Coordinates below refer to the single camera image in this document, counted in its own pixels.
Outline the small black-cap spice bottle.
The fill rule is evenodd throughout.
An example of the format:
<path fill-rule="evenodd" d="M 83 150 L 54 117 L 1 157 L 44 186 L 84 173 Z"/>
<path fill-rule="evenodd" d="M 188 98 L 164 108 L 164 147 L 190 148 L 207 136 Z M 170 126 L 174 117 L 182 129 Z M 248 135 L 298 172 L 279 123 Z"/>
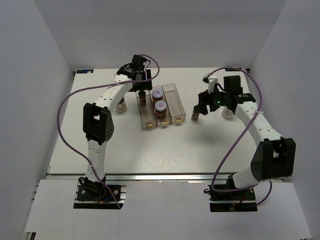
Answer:
<path fill-rule="evenodd" d="M 192 120 L 193 122 L 197 122 L 197 121 L 199 120 L 199 115 L 200 115 L 199 112 L 193 111 L 193 112 L 192 112 L 192 115 L 191 115 L 191 120 Z"/>

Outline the brown jar white lid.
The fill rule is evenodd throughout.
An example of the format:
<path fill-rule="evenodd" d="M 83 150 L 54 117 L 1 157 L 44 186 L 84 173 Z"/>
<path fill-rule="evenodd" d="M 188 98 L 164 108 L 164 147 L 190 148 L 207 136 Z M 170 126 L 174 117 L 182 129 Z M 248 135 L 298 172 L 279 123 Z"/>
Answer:
<path fill-rule="evenodd" d="M 152 102 L 155 104 L 158 101 L 162 101 L 164 98 L 164 92 L 162 88 L 155 88 L 151 93 Z"/>
<path fill-rule="evenodd" d="M 155 117 L 157 119 L 165 119 L 167 117 L 167 103 L 159 100 L 154 104 Z"/>

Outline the white salt shaker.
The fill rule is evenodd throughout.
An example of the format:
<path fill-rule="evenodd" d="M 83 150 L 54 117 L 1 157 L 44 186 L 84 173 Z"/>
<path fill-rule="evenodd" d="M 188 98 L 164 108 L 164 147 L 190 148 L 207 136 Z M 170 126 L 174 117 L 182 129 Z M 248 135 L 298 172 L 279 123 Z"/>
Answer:
<path fill-rule="evenodd" d="M 116 106 L 116 112 L 119 114 L 125 113 L 127 111 L 127 104 L 125 97 L 122 97 L 119 103 Z"/>
<path fill-rule="evenodd" d="M 221 111 L 221 116 L 226 120 L 230 120 L 233 118 L 234 113 L 225 106 Z"/>

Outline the brown jar white lid front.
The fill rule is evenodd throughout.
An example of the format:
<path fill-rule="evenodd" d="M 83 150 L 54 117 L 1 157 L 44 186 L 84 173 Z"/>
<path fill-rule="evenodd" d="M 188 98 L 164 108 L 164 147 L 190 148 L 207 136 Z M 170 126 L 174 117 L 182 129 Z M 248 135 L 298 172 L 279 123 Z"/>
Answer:
<path fill-rule="evenodd" d="M 167 117 L 167 103 L 159 100 L 154 104 L 155 117 L 157 119 L 165 119 Z"/>

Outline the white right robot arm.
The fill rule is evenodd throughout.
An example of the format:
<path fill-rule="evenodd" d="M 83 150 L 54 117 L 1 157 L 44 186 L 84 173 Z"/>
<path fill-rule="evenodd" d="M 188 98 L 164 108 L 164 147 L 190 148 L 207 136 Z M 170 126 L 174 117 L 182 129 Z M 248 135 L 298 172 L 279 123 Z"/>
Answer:
<path fill-rule="evenodd" d="M 285 138 L 268 122 L 258 110 L 256 99 L 245 93 L 238 75 L 226 76 L 224 86 L 214 74 L 204 77 L 207 90 L 198 94 L 198 104 L 193 108 L 196 115 L 207 115 L 220 107 L 231 111 L 245 126 L 254 140 L 256 150 L 249 167 L 233 174 L 225 188 L 226 195 L 236 200 L 244 189 L 261 181 L 290 177 L 294 171 L 296 143 Z"/>

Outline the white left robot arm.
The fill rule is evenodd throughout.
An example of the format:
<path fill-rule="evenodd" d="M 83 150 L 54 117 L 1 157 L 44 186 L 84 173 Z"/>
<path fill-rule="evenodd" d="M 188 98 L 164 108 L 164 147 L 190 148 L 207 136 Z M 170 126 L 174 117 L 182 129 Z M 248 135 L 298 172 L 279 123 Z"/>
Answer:
<path fill-rule="evenodd" d="M 88 145 L 88 167 L 80 184 L 94 199 L 107 193 L 105 182 L 105 153 L 108 141 L 114 134 L 112 113 L 127 92 L 149 90 L 151 72 L 146 71 L 146 55 L 135 54 L 130 63 L 115 73 L 112 85 L 93 103 L 83 107 L 83 132 Z"/>

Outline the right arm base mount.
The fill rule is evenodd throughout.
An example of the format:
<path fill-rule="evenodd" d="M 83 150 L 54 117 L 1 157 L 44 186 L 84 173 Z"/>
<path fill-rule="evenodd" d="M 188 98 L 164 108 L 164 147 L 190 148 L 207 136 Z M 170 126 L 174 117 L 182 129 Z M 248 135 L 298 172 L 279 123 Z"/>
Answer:
<path fill-rule="evenodd" d="M 253 189 L 238 192 L 216 192 L 208 185 L 203 190 L 209 195 L 209 206 L 212 213 L 257 212 L 256 196 Z"/>

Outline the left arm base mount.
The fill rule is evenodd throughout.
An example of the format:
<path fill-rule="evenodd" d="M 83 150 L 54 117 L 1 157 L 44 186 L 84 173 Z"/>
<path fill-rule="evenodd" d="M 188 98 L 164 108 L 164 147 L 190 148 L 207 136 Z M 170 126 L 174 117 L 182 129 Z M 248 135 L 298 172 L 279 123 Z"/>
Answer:
<path fill-rule="evenodd" d="M 109 189 L 99 181 L 80 177 L 77 183 L 73 208 L 94 210 L 120 210 L 126 199 L 125 185 L 111 184 Z"/>

